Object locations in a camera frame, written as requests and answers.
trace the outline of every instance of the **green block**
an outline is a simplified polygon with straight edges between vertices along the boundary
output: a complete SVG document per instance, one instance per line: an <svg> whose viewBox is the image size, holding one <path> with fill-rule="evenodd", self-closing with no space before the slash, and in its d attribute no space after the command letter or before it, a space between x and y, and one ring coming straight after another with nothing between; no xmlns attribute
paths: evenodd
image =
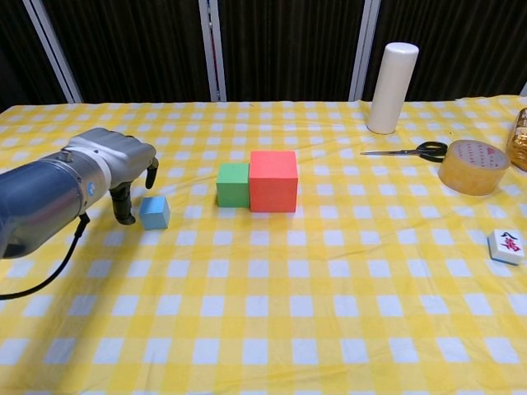
<svg viewBox="0 0 527 395"><path fill-rule="evenodd" d="M216 189L219 207L249 207L249 164L222 163Z"/></svg>

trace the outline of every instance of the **curtain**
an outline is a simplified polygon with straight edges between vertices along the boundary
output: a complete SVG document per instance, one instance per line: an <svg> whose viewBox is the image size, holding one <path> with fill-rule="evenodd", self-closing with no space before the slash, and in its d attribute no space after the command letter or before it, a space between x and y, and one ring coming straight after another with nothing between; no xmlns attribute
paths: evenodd
<svg viewBox="0 0 527 395"><path fill-rule="evenodd" d="M65 101L22 1L0 1L0 113Z"/></svg>
<svg viewBox="0 0 527 395"><path fill-rule="evenodd" d="M407 100L518 95L527 81L525 0L383 0L364 100L371 100L386 44L420 49Z"/></svg>
<svg viewBox="0 0 527 395"><path fill-rule="evenodd" d="M219 0L228 100L347 100L363 0Z"/></svg>
<svg viewBox="0 0 527 395"><path fill-rule="evenodd" d="M210 101L196 0L44 0L84 101Z"/></svg>

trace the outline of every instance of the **red cube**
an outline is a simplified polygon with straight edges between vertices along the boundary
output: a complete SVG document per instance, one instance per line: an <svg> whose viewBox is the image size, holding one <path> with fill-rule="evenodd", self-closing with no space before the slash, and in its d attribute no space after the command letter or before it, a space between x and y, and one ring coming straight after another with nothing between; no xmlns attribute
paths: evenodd
<svg viewBox="0 0 527 395"><path fill-rule="evenodd" d="M256 212L296 211L298 172L294 151L250 153L250 210Z"/></svg>

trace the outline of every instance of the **yellow checkered tablecloth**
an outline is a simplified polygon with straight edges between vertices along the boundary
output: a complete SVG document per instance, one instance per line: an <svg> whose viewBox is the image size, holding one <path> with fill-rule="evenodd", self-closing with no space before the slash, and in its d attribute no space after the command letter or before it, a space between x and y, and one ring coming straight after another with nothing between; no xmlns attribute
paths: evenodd
<svg viewBox="0 0 527 395"><path fill-rule="evenodd" d="M110 196L67 271L0 304L1 394L527 393L525 266L489 259L486 235L527 239L527 178L470 197L438 164L360 156L426 140L503 148L525 98L407 103L390 136L355 103L19 106L0 115L2 170L93 127L159 151L170 228L121 226ZM217 208L225 161L295 150L295 214ZM42 281L75 221L0 262L2 293Z"/></svg>

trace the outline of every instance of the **robotic arm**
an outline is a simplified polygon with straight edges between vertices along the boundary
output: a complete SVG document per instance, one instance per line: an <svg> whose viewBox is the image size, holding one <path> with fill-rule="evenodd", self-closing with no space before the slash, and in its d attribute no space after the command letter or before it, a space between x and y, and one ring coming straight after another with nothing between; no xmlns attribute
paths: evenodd
<svg viewBox="0 0 527 395"><path fill-rule="evenodd" d="M150 144L95 128L59 152L0 174L0 259L32 253L108 190L117 221L133 224L130 184L146 170L150 189L158 165Z"/></svg>

